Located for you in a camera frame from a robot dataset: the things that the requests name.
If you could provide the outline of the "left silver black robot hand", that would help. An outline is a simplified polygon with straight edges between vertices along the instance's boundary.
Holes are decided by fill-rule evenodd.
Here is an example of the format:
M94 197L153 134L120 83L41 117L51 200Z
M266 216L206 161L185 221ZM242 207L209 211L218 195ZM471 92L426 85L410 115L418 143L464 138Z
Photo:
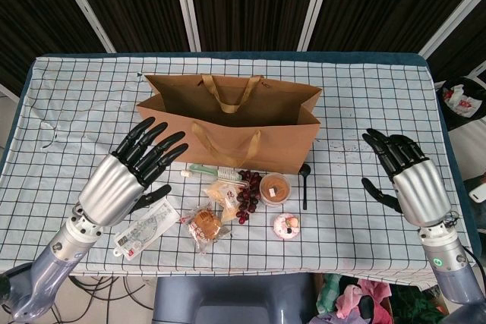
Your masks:
M188 149L178 131L154 143L168 127L149 117L133 127L118 147L98 165L78 197L74 211L94 225L111 227L136 210L148 207L168 195L165 184L147 189Z

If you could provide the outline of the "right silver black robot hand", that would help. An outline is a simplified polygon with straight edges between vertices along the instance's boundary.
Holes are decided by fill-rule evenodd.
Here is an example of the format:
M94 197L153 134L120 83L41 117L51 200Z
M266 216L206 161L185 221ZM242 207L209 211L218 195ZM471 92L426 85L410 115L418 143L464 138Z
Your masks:
M385 194L362 178L365 190L377 202L403 214L412 225L440 224L451 210L450 200L437 167L420 146L404 135L386 136L373 128L362 136L377 155L396 195Z

